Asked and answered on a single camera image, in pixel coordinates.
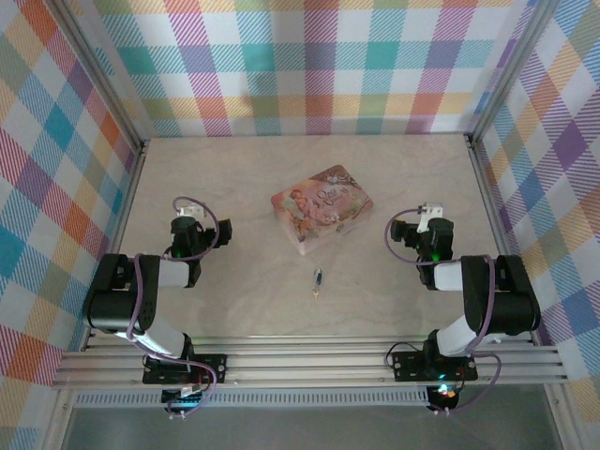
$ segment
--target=illustration on box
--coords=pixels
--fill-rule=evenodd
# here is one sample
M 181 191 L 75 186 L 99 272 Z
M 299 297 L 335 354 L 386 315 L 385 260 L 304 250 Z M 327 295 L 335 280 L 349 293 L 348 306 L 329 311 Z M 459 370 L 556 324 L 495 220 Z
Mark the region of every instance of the illustration on box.
M 341 233 L 369 212 L 373 201 L 340 165 L 279 192 L 271 203 L 298 244 Z

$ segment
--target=small vial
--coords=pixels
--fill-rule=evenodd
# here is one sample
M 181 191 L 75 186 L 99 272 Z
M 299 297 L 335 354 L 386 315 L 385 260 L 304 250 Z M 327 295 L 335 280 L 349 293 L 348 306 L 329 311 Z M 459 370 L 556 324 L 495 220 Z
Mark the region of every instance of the small vial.
M 321 281 L 323 280 L 323 270 L 321 268 L 318 268 L 317 270 L 315 270 L 313 276 L 315 278 L 315 284 L 312 288 L 312 294 L 315 296 L 315 298 L 317 298 L 319 296 L 319 288 L 321 287 Z

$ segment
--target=vent grille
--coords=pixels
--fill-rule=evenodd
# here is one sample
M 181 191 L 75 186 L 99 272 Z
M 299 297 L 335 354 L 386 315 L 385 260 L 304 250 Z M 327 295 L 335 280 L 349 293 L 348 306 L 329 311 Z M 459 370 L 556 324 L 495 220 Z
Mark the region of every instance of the vent grille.
M 177 402 L 186 405 L 185 401 Z M 210 407 L 327 407 L 327 406 L 423 406 L 425 387 L 348 389 L 232 389 L 216 391 Z M 81 391 L 76 408 L 144 408 L 161 406 L 160 391 Z

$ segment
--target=colorful plaid backdrop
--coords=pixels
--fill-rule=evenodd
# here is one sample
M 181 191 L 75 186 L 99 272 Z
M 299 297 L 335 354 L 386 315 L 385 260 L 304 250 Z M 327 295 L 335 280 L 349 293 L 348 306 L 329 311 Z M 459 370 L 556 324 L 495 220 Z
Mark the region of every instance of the colorful plaid backdrop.
M 0 449 L 32 448 L 133 152 L 41 0 L 0 3 Z
M 484 139 L 514 251 L 600 440 L 600 0 L 562 0 Z
M 534 1 L 69 3 L 138 126 L 176 137 L 465 131 Z

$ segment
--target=box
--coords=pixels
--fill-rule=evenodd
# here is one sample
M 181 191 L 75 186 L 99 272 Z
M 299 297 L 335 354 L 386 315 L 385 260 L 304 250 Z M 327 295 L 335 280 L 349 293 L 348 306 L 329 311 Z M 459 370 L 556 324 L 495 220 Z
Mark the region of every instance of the box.
M 353 230 L 368 220 L 373 208 L 373 201 L 340 165 L 279 192 L 271 203 L 302 255 Z

